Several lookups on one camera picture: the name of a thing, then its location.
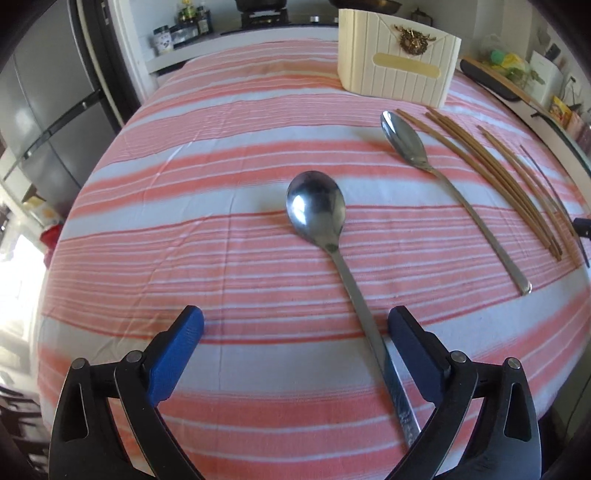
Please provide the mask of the wooden chopstick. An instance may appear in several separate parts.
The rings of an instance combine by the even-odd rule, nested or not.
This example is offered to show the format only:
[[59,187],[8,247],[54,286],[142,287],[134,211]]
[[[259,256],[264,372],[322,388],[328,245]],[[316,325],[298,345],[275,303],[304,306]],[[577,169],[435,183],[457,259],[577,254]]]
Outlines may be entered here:
[[429,110],[425,116],[438,126],[438,130],[401,109],[398,109],[397,113],[470,165],[513,207],[552,256],[556,260],[562,259],[562,249],[550,226],[525,190],[471,134],[434,110]]
[[507,201],[512,201],[512,205],[513,208],[520,214],[520,216],[522,217],[522,219],[530,226],[530,228],[532,229],[532,231],[538,236],[538,238],[540,239],[540,241],[543,243],[543,245],[549,249],[549,241],[543,236],[543,234],[538,230],[536,224],[533,222],[533,220],[527,215],[527,212],[525,211],[525,209],[515,200],[511,197],[510,193],[503,187],[503,185],[492,175],[489,173],[489,171],[480,163],[480,161],[475,158],[476,161],[478,162],[478,164],[480,166],[482,166],[484,168],[484,173],[482,173],[482,176],[492,185],[494,186],[497,191],[499,193],[501,193]]
[[560,260],[562,258],[562,249],[554,237],[551,228],[538,212],[527,193],[521,188],[505,167],[499,163],[470,133],[465,131],[452,119],[442,115],[432,107],[429,107],[428,111],[429,114],[426,114],[426,116],[434,122],[437,122],[442,128],[446,128],[451,135],[460,141],[473,154],[473,156],[480,161],[489,173],[503,185],[503,187],[510,193],[511,197],[525,209],[527,215],[536,224],[538,230],[549,241],[549,250],[552,255],[557,260]]
[[577,233],[572,225],[572,221],[571,221],[571,218],[568,214],[568,211],[566,210],[565,205],[562,202],[561,198],[557,194],[556,189],[551,184],[550,180],[548,179],[548,177],[546,176],[546,174],[544,173],[543,169],[540,167],[538,162],[528,152],[528,150],[523,145],[520,145],[520,149],[525,154],[525,156],[531,161],[531,163],[535,166],[536,170],[539,172],[539,174],[543,177],[544,181],[546,182],[546,185],[550,188],[550,190],[552,192],[551,198],[554,201],[554,203],[556,204],[556,207],[557,207],[558,211],[560,212],[560,214],[562,215],[564,221],[566,222],[566,225],[567,225],[571,235],[573,236],[577,246],[581,250],[581,253],[583,255],[583,258],[584,258],[587,268],[590,268],[590,261],[587,256],[587,253],[585,251],[585,248],[583,247],[582,241],[580,240],[580,237],[577,235]]
[[559,234],[564,247],[568,251],[573,263],[576,266],[580,265],[580,255],[577,248],[574,245],[573,235],[567,234],[564,228],[566,227],[565,216],[559,212],[559,207],[556,202],[551,198],[548,191],[541,184],[541,182],[535,177],[533,171],[525,165],[514,152],[501,142],[497,137],[492,135],[484,127],[479,126],[478,129],[484,135],[484,137],[494,145],[494,147],[504,156],[504,158],[512,165],[514,170],[522,178],[522,180],[528,185],[531,192],[537,198],[538,203],[543,207],[546,214],[548,215],[552,225],[556,232]]

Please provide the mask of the ribbed handle steel spoon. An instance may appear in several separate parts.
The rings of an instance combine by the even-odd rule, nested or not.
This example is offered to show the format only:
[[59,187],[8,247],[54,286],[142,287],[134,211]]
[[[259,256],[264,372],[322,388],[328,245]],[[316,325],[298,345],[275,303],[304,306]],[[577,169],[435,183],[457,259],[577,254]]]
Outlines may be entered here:
[[531,282],[514,263],[470,202],[441,171],[429,162],[425,146],[411,125],[398,114],[394,114],[391,111],[384,111],[381,114],[381,127],[394,150],[409,165],[433,175],[460,202],[493,248],[520,293],[523,296],[530,294],[533,289]]

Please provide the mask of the smooth handle steel spoon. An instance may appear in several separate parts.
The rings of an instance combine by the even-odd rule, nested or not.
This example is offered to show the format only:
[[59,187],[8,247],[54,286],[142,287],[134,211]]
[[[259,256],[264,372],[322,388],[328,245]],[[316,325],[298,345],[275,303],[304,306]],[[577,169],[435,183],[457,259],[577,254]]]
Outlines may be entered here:
[[377,322],[339,251],[339,237],[346,223],[346,202],[339,185],[320,171],[298,174],[287,187],[286,209],[297,234],[325,251],[334,263],[382,373],[405,441],[411,446],[421,427]]

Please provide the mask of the wooden cutting board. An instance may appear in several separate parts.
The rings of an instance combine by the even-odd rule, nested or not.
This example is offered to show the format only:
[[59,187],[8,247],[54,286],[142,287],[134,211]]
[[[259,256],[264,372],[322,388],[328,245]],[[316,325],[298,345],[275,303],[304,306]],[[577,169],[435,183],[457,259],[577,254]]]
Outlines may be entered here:
[[540,118],[550,125],[557,126],[550,114],[537,101],[490,67],[464,56],[459,61],[459,68],[468,78],[497,97],[523,120]]

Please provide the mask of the white knife block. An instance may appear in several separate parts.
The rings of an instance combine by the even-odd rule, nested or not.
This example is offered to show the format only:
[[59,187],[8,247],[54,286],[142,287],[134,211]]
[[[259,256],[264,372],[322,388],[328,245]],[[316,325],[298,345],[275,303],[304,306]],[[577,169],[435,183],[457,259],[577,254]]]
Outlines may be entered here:
[[527,83],[526,92],[542,107],[549,110],[553,97],[560,93],[563,74],[552,61],[536,51],[532,52],[529,66],[532,72],[536,72],[542,82],[532,78]]

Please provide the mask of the bag of sponges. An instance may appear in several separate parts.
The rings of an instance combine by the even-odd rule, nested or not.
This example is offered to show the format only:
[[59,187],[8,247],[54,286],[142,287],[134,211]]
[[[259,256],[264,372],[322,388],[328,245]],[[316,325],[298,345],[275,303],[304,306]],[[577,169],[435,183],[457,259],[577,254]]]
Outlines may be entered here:
[[522,89],[535,83],[546,84],[539,73],[521,56],[511,51],[496,34],[489,34],[481,40],[479,58],[482,63]]

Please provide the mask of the cream utensil holder box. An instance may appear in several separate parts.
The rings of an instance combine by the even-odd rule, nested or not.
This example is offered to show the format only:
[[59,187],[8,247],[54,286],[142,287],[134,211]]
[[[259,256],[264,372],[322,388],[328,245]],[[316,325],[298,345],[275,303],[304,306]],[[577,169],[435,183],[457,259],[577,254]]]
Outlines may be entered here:
[[462,40],[398,16],[339,11],[338,74],[342,87],[362,96],[441,108],[452,83]]

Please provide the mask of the dark glass kettle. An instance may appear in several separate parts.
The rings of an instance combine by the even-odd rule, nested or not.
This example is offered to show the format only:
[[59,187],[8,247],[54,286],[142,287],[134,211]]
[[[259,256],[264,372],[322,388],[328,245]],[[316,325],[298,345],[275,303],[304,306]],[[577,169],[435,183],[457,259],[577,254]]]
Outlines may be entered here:
[[420,8],[416,8],[411,14],[410,19],[416,23],[427,25],[432,27],[434,25],[434,19]]

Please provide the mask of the dark wok with lid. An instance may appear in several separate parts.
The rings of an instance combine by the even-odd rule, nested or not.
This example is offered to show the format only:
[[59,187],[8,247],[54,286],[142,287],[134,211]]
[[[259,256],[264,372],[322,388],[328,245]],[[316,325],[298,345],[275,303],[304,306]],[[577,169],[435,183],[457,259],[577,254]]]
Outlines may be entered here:
[[368,12],[375,12],[386,15],[396,15],[401,3],[392,0],[329,0],[338,9],[353,9]]

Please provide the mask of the pink striped tablecloth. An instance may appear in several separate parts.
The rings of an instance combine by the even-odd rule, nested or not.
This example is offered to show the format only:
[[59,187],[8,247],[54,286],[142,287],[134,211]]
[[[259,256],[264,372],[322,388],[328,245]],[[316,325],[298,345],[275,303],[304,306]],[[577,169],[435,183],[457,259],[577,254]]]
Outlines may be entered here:
[[342,88],[334,41],[242,45],[188,62],[136,112],[78,195],[40,311],[51,424],[71,362],[120,360],[181,310],[205,330],[161,413],[209,479],[382,479],[404,454],[389,395],[324,251],[294,232],[287,186],[318,170],[346,199],[341,251],[375,320],[406,306],[476,361],[510,356],[544,413],[590,337],[590,279],[431,137],[430,161],[533,286],[521,296],[466,211],[406,164]]

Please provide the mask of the grey double door refrigerator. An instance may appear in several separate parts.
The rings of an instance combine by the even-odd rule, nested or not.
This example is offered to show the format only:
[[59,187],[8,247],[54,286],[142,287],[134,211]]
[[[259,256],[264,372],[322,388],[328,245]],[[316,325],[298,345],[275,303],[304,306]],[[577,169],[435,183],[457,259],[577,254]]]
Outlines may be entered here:
[[73,1],[55,1],[1,69],[1,136],[16,167],[67,216],[120,129]]

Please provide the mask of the black gas stove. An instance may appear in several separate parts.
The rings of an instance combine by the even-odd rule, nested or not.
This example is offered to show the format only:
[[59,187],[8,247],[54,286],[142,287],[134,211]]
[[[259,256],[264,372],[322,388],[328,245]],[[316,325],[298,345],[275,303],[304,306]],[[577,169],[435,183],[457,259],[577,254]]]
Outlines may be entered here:
[[253,30],[291,27],[336,27],[338,16],[290,15],[287,9],[259,11],[240,14],[240,25],[221,35],[230,35]]

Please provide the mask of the black pot red lid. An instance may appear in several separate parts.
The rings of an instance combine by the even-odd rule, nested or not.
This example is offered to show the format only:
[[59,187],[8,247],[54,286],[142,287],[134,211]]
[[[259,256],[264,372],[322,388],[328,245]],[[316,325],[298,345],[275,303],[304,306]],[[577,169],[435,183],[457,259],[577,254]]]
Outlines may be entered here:
[[235,0],[239,12],[253,14],[264,11],[280,11],[287,8],[287,0]]

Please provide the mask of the sauce bottles group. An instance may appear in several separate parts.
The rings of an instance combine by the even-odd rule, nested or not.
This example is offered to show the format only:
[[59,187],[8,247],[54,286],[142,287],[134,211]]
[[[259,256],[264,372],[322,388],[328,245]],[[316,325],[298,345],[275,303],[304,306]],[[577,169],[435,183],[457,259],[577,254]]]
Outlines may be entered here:
[[204,2],[195,5],[191,0],[182,0],[177,12],[177,20],[181,25],[194,26],[200,36],[214,33],[211,10]]

